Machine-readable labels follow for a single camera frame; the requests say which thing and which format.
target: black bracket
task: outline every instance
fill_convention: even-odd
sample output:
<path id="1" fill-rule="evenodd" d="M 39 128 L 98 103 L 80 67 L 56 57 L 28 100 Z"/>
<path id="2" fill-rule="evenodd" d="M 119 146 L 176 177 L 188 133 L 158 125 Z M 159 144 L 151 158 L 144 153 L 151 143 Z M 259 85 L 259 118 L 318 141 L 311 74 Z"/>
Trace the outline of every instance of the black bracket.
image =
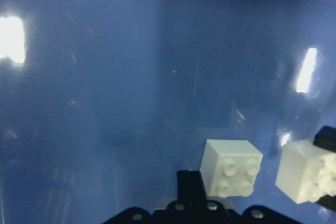
<path id="1" fill-rule="evenodd" d="M 249 207 L 242 216 L 233 209 L 225 209 L 220 202 L 207 199 L 199 171 L 178 171 L 177 188 L 177 200 L 171 202 L 165 210 L 156 210 L 150 215 L 142 208 L 133 207 L 104 224 L 300 224 L 263 206 Z"/>

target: blue wall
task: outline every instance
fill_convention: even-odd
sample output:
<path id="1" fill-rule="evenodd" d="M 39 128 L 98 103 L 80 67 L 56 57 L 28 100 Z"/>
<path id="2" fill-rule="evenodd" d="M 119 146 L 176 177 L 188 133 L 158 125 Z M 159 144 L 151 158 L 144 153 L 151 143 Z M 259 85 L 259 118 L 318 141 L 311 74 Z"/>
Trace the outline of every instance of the blue wall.
<path id="1" fill-rule="evenodd" d="M 275 185 L 281 138 L 336 126 L 335 0 L 0 0 L 25 30 L 22 66 L 0 59 L 6 223 L 100 223 L 176 195 L 207 138 L 264 154 L 254 193 L 304 223 L 335 214 Z M 307 93 L 295 91 L 310 47 Z"/>

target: white lego brick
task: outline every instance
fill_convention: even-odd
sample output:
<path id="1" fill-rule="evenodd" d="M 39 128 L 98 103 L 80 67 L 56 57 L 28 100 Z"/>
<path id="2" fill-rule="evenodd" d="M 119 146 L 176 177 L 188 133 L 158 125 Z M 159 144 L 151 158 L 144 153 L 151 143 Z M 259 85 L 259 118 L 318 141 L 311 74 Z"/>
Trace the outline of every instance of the white lego brick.
<path id="1" fill-rule="evenodd" d="M 276 186 L 295 203 L 336 195 L 336 153 L 296 141 L 284 146 Z"/>
<path id="2" fill-rule="evenodd" d="M 247 140 L 207 140 L 201 174 L 208 196 L 249 196 L 262 153 Z"/>

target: screw hole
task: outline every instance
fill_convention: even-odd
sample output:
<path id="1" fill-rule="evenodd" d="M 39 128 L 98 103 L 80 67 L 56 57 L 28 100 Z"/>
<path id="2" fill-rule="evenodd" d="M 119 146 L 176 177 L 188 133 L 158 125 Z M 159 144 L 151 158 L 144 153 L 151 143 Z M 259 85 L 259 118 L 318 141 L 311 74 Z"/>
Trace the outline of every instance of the screw hole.
<path id="1" fill-rule="evenodd" d="M 259 209 L 252 209 L 251 215 L 255 219 L 262 219 L 264 217 L 264 213 L 260 211 Z"/>
<path id="2" fill-rule="evenodd" d="M 141 214 L 135 214 L 135 215 L 132 216 L 132 220 L 134 220 L 134 221 L 142 220 L 142 215 Z"/>
<path id="3" fill-rule="evenodd" d="M 208 202 L 208 204 L 206 204 L 206 207 L 209 210 L 217 210 L 218 209 L 218 205 L 213 201 Z"/>
<path id="4" fill-rule="evenodd" d="M 175 210 L 177 210 L 177 211 L 183 211 L 184 210 L 184 205 L 183 204 L 176 204 L 175 205 Z"/>

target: lego stud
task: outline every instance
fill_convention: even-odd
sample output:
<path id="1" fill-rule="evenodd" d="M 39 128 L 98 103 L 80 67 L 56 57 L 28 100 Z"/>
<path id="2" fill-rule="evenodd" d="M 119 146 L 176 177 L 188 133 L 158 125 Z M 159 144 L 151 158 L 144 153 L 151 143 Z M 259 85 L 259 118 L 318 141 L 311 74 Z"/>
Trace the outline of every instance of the lego stud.
<path id="1" fill-rule="evenodd" d="M 333 178 L 328 179 L 321 184 L 321 189 L 325 191 L 330 196 L 336 195 L 336 180 Z"/>
<path id="2" fill-rule="evenodd" d="M 334 173 L 336 173 L 336 157 L 334 157 L 327 163 L 327 167 L 331 169 Z"/>
<path id="3" fill-rule="evenodd" d="M 319 198 L 321 197 L 321 195 L 323 195 L 323 193 L 321 192 L 321 190 L 314 184 L 309 185 L 305 191 L 304 194 L 306 194 L 308 196 L 308 200 L 310 202 L 316 202 L 319 200 Z"/>
<path id="4" fill-rule="evenodd" d="M 230 184 L 227 181 L 222 180 L 218 185 L 218 195 L 222 198 L 226 198 L 231 193 Z"/>
<path id="5" fill-rule="evenodd" d="M 238 166 L 231 158 L 224 161 L 222 172 L 225 176 L 231 177 L 238 172 Z"/>
<path id="6" fill-rule="evenodd" d="M 323 161 L 315 161 L 311 163 L 309 167 L 309 174 L 313 177 L 321 178 L 325 176 L 328 172 L 328 169 L 324 165 Z"/>
<path id="7" fill-rule="evenodd" d="M 245 163 L 245 172 L 249 176 L 255 176 L 258 174 L 260 171 L 260 165 L 255 161 L 254 159 L 250 158 L 246 163 Z"/>
<path id="8" fill-rule="evenodd" d="M 244 180 L 238 185 L 238 190 L 242 196 L 247 197 L 252 194 L 253 186 L 249 181 Z"/>

